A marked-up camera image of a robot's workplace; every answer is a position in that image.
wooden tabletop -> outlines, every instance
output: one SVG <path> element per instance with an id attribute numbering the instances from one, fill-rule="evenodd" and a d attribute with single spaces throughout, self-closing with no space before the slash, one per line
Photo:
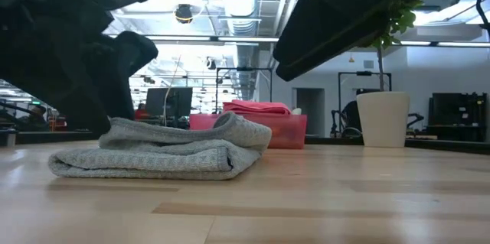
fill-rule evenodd
<path id="1" fill-rule="evenodd" d="M 1 244 L 488 244 L 490 157 L 415 148 L 270 150 L 231 181 L 57 178 L 0 148 Z"/>

black monitor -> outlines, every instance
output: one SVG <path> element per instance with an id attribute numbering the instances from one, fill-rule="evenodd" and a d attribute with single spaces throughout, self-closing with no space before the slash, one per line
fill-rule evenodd
<path id="1" fill-rule="evenodd" d="M 146 95 L 146 111 L 150 115 L 163 115 L 165 94 L 168 88 L 150 88 Z M 182 117 L 191 114 L 192 88 L 171 88 L 167 96 L 167 117 Z"/>
<path id="2" fill-rule="evenodd" d="M 399 0 L 298 0 L 273 52 L 276 73 L 292 80 L 357 46 L 369 45 Z"/>

pink plastic bin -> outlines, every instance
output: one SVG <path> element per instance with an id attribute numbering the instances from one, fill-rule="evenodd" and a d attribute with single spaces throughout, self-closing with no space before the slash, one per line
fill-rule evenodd
<path id="1" fill-rule="evenodd" d="M 191 115 L 191 130 L 211 129 L 219 115 Z M 305 146 L 306 115 L 243 115 L 251 122 L 265 125 L 272 129 L 273 138 L 269 148 L 303 149 Z"/>

white planter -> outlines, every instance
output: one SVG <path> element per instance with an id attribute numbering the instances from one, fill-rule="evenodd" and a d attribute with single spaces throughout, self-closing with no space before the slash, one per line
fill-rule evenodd
<path id="1" fill-rule="evenodd" d="M 407 134 L 410 97 L 404 92 L 358 96 L 362 136 L 367 147 L 402 148 Z"/>

doorway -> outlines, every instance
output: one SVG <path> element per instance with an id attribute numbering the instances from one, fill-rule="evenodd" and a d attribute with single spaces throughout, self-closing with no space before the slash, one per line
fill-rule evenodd
<path id="1" fill-rule="evenodd" d="M 293 105 L 308 116 L 306 134 L 325 137 L 325 90 L 320 88 L 293 89 Z"/>

